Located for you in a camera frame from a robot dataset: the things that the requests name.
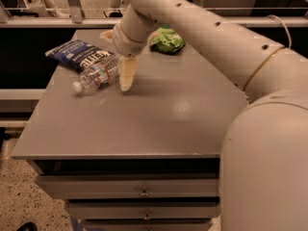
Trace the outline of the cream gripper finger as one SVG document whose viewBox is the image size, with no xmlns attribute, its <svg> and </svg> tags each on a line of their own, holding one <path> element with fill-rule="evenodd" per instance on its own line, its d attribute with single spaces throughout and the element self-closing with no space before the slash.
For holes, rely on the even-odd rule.
<svg viewBox="0 0 308 231">
<path fill-rule="evenodd" d="M 107 42 L 112 42 L 113 41 L 113 31 L 112 30 L 103 31 L 99 37 L 101 39 L 106 40 Z"/>
<path fill-rule="evenodd" d="M 137 66 L 138 63 L 135 57 L 123 58 L 121 60 L 118 73 L 122 91 L 128 91 L 132 87 Z"/>
</svg>

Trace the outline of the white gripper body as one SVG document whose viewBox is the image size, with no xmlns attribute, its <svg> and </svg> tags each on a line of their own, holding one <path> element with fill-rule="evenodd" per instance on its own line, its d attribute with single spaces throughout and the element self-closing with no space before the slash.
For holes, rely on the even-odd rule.
<svg viewBox="0 0 308 231">
<path fill-rule="evenodd" d="M 124 57 L 138 56 L 146 45 L 148 33 L 144 29 L 126 29 L 117 23 L 112 30 L 115 50 Z"/>
</svg>

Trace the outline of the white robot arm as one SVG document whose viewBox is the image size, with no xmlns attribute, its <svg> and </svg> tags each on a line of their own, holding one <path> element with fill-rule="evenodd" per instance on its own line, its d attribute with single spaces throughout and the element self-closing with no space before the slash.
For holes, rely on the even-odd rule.
<svg viewBox="0 0 308 231">
<path fill-rule="evenodd" d="M 221 231 L 308 231 L 306 58 L 186 0 L 123 1 L 112 35 L 122 90 L 165 23 L 247 99 L 221 148 Z"/>
</svg>

